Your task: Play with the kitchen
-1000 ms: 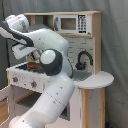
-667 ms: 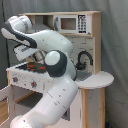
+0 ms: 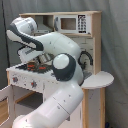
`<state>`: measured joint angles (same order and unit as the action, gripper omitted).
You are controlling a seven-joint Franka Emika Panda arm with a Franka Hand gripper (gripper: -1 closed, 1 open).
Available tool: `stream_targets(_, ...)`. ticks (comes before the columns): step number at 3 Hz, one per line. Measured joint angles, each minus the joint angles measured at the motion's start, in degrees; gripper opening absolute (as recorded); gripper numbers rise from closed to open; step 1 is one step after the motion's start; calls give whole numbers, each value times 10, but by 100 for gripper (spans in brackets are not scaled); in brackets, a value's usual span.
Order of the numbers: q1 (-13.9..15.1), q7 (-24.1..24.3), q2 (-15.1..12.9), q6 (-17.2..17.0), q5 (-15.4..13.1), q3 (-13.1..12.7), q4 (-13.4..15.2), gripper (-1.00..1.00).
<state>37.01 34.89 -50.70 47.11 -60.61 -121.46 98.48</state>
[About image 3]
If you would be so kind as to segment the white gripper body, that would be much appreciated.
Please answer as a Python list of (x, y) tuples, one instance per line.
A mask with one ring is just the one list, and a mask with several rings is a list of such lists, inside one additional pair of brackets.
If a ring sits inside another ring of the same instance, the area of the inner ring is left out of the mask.
[(19, 55), (19, 58), (20, 58), (22, 63), (27, 63), (28, 61), (36, 58), (40, 54), (41, 54), (40, 51), (36, 51), (36, 50), (33, 50), (31, 48), (28, 48), (28, 47), (21, 48), (18, 51), (18, 55)]

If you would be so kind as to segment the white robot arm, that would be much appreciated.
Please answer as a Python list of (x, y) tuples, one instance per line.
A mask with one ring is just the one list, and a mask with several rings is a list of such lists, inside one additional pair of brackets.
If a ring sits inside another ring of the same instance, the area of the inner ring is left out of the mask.
[(18, 51), (22, 63), (42, 53), (52, 54), (52, 70), (61, 85), (37, 109), (18, 116), (12, 128), (58, 128), (83, 99), (80, 85), (84, 76), (78, 64), (81, 53), (79, 45), (58, 32), (33, 36), (36, 30), (37, 24), (33, 18), (18, 17), (9, 25), (7, 36), (13, 42), (25, 45), (25, 48)]

